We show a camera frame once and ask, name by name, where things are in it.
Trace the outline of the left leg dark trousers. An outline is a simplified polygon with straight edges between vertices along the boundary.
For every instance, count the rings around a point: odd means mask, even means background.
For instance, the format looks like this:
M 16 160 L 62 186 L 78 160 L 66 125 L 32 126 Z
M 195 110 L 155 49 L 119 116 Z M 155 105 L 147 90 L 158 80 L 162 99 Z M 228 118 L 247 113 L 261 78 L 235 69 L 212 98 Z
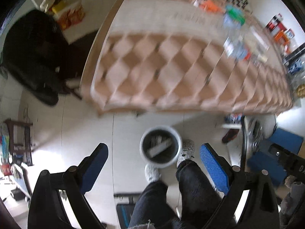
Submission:
M 129 228 L 181 228 L 181 221 L 166 202 L 168 186 L 161 180 L 151 182 L 141 193 Z

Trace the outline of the grey fluffy slipper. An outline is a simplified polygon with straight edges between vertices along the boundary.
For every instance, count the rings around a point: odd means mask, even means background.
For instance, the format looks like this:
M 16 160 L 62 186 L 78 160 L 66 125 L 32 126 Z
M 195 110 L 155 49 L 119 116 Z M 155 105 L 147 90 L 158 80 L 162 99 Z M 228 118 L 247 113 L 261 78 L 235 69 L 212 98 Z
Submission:
M 182 148 L 177 159 L 176 167 L 179 167 L 179 165 L 185 160 L 193 160 L 194 152 L 195 152 L 195 145 L 193 140 L 184 139 L 182 141 Z
M 159 169 L 153 165 L 146 164 L 144 173 L 148 184 L 161 179 L 161 173 L 159 172 Z

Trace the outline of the leg dark trousers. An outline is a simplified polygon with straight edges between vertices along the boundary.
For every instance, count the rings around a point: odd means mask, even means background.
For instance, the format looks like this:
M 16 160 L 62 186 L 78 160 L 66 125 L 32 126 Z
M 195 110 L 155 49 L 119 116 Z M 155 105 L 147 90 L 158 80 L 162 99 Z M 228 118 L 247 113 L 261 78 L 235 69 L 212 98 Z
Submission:
M 151 182 L 141 193 L 129 228 L 181 228 L 181 221 L 166 202 L 168 186 L 161 180 Z
M 222 199 L 196 162 L 182 161 L 176 172 L 182 196 L 181 220 L 194 228 L 203 228 Z

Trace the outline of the blue cushion pad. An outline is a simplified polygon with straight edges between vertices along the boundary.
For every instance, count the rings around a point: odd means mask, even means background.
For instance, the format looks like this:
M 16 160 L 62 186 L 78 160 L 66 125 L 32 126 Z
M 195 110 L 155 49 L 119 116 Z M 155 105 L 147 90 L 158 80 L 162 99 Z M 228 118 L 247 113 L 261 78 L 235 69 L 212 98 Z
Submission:
M 272 184 L 275 187 L 278 187 L 284 184 L 286 177 L 290 175 L 279 163 L 277 163 L 275 157 L 268 152 L 270 145 L 275 143 L 298 155 L 303 142 L 303 137 L 284 129 L 277 128 L 269 138 L 260 141 L 258 152 L 252 155 L 247 161 L 247 165 L 253 172 L 267 170 Z

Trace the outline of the blue colourful toy box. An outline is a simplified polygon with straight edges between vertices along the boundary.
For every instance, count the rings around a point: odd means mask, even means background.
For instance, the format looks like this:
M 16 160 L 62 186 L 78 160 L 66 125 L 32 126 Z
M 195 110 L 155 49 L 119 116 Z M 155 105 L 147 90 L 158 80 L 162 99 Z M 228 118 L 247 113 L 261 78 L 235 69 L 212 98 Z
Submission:
M 240 124 L 242 114 L 241 113 L 231 113 L 224 118 L 224 122 L 228 124 Z

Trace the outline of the grey left fluffy slipper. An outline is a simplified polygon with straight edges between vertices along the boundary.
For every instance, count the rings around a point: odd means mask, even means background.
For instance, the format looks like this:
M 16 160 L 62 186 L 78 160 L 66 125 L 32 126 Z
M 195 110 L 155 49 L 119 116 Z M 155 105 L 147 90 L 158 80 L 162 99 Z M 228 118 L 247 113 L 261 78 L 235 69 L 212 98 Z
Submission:
M 161 173 L 159 172 L 159 169 L 153 165 L 146 164 L 144 173 L 148 184 L 161 179 Z

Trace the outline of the white Doctor toothpaste box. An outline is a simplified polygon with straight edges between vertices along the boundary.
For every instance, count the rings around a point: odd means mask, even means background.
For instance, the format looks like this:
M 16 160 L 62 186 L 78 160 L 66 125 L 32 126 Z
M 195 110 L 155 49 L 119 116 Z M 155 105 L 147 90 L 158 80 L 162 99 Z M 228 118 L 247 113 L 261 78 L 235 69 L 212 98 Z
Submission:
M 172 139 L 167 139 L 167 140 L 162 141 L 161 143 L 151 147 L 147 151 L 148 157 L 153 158 L 153 157 L 159 155 L 161 152 L 163 152 L 166 149 L 168 149 L 169 147 L 171 147 L 172 143 L 173 143 Z

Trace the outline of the grey right fluffy slipper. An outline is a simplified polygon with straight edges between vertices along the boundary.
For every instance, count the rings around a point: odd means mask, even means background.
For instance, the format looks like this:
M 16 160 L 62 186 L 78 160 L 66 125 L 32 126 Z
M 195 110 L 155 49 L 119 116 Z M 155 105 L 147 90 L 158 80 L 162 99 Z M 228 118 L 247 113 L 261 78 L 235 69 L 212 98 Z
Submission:
M 184 139 L 182 141 L 182 148 L 177 159 L 176 167 L 179 167 L 179 165 L 185 160 L 193 160 L 194 152 L 195 152 L 195 145 L 193 140 Z

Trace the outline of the pink brown checkered tablecloth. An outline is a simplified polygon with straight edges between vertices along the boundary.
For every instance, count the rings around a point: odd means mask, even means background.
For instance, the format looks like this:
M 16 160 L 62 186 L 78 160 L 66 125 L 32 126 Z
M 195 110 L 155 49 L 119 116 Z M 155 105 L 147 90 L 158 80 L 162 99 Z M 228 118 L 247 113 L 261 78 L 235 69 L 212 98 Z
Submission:
M 114 111 L 269 114 L 293 106 L 272 36 L 191 0 L 116 0 L 87 57 L 82 97 Z

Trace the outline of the right leg dark trousers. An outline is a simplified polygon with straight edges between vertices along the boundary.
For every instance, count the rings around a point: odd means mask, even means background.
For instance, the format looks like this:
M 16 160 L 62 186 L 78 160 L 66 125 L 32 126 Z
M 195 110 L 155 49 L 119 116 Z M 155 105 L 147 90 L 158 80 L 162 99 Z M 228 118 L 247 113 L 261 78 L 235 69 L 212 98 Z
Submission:
M 182 196 L 181 220 L 194 228 L 203 228 L 222 199 L 196 162 L 182 161 L 176 172 Z

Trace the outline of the orange snack carton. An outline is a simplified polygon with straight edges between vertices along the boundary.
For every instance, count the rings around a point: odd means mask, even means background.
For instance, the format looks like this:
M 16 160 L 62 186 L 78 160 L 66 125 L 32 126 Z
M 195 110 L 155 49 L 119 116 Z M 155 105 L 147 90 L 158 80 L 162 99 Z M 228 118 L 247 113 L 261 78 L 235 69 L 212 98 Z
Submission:
M 65 31 L 69 27 L 79 24 L 85 17 L 85 11 L 82 5 L 82 1 L 75 2 L 66 6 L 60 11 L 55 12 L 53 9 L 53 18 L 57 22 L 62 31 Z

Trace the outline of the white round trash bin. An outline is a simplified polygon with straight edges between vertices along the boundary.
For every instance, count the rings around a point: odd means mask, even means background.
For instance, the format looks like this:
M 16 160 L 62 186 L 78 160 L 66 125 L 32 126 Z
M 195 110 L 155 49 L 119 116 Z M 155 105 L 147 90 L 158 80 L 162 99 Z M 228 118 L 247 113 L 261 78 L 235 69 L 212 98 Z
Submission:
M 180 134 L 170 126 L 149 128 L 140 140 L 142 159 L 159 169 L 176 163 L 182 149 Z

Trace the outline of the black red slipper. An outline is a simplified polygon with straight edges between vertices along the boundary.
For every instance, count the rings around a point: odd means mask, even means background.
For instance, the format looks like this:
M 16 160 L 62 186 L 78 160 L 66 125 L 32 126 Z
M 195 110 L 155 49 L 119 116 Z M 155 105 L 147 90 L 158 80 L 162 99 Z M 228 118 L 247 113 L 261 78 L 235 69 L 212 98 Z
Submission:
M 229 131 L 222 138 L 222 143 L 227 144 L 228 142 L 234 140 L 239 133 L 239 129 L 229 129 Z

